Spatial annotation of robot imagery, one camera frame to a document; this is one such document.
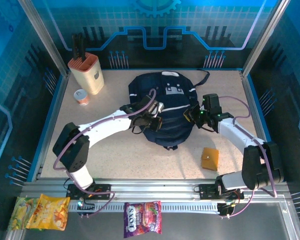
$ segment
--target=paper cup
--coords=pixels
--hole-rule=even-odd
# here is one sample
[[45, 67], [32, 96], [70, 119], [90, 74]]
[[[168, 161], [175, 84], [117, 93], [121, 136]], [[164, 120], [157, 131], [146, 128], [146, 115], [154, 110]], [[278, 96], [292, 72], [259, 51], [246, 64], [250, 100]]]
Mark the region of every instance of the paper cup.
[[73, 96], [74, 96], [75, 100], [82, 106], [85, 106], [89, 103], [88, 93], [83, 89], [79, 89], [79, 90], [75, 91]]

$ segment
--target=backpack handle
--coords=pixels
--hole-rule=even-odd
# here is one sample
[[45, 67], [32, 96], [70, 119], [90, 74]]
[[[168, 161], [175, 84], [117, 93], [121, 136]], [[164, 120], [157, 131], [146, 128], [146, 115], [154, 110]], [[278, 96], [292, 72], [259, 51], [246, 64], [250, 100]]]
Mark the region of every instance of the backpack handle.
[[210, 76], [210, 72], [208, 72], [208, 71], [202, 70], [200, 68], [198, 68], [197, 70], [206, 72], [206, 75], [204, 76], [204, 79], [202, 79], [200, 82], [198, 82], [196, 85], [194, 85], [195, 88], [197, 86], [201, 86], [201, 85], [205, 84]]

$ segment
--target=gear graphic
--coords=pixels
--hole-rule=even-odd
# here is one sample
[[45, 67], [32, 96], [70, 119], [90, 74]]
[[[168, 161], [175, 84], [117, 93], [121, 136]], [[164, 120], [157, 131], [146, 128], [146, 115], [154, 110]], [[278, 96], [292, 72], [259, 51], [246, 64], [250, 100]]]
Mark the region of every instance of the gear graphic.
[[14, 22], [20, 17], [20, 5], [18, 0], [0, 0], [0, 13], [8, 22]]
[[170, 11], [175, 10], [176, 5], [180, 3], [180, 0], [132, 0], [131, 2], [134, 10], [139, 10], [140, 14], [154, 18], [170, 14]]

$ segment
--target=backpack strap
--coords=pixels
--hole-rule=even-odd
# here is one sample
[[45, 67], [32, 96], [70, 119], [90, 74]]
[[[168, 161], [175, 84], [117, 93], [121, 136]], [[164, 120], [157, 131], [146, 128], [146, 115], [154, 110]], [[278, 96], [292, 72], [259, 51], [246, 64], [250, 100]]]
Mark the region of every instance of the backpack strap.
[[204, 76], [204, 79], [202, 79], [200, 82], [198, 82], [196, 85], [194, 85], [195, 88], [197, 86], [201, 86], [201, 85], [205, 84], [210, 76], [210, 72], [208, 72], [208, 71], [202, 70], [200, 68], [198, 68], [197, 70], [204, 71], [206, 73], [206, 75]]
[[172, 149], [173, 151], [178, 149], [178, 145], [175, 146], [164, 146], [165, 149], [167, 149], [168, 151], [170, 151], [170, 149]]

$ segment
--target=snack bag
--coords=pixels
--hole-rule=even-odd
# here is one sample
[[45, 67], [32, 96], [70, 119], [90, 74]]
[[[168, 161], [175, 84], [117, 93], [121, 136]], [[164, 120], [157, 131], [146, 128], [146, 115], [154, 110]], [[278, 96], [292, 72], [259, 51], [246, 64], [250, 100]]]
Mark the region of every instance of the snack bag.
[[17, 197], [9, 221], [8, 231], [25, 229], [34, 214], [39, 198]]
[[69, 201], [70, 197], [50, 197], [41, 194], [26, 228], [64, 231], [68, 220]]
[[156, 232], [162, 234], [161, 202], [124, 204], [124, 238]]

